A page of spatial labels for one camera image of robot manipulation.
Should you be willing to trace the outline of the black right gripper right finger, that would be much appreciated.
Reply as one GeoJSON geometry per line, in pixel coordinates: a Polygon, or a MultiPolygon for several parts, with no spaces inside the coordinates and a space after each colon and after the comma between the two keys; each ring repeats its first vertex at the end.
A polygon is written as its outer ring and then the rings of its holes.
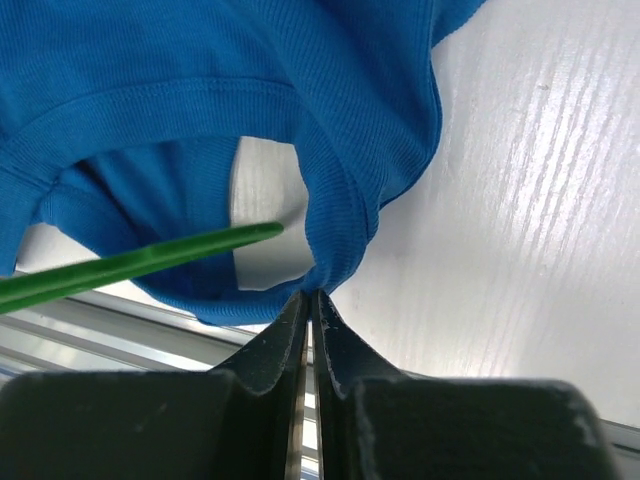
{"type": "Polygon", "coordinates": [[[312,297],[324,479],[616,479],[601,422],[572,385],[414,378],[312,297]]]}

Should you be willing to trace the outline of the blue tank top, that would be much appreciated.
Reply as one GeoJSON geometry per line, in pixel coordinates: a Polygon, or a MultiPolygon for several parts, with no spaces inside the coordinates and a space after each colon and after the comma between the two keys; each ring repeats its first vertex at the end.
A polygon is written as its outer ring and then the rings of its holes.
{"type": "Polygon", "coordinates": [[[238,142],[292,145],[308,190],[302,277],[243,291],[231,254],[137,280],[206,324],[266,323],[360,264],[421,177],[442,108],[432,48],[476,1],[5,1],[1,272],[27,229],[99,256],[226,228],[238,142]]]}

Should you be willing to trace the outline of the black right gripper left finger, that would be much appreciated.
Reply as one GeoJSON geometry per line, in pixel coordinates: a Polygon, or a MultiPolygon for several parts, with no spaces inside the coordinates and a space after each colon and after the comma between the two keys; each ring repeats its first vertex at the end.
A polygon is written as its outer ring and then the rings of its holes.
{"type": "Polygon", "coordinates": [[[5,479],[297,479],[309,298],[206,372],[30,373],[1,391],[5,479]]]}

